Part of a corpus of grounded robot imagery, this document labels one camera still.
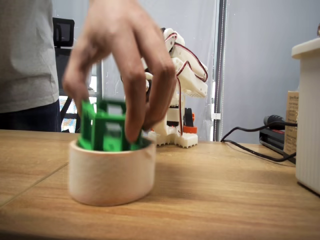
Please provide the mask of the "person's hand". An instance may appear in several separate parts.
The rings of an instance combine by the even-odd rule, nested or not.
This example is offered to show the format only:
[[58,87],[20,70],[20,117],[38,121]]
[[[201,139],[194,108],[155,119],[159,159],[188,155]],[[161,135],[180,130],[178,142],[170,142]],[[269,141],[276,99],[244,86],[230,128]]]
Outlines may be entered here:
[[152,128],[165,117],[177,84],[163,33],[138,1],[90,2],[63,76],[63,89],[78,111],[89,98],[86,79],[90,68],[109,55],[122,77],[125,135],[133,143],[140,130]]

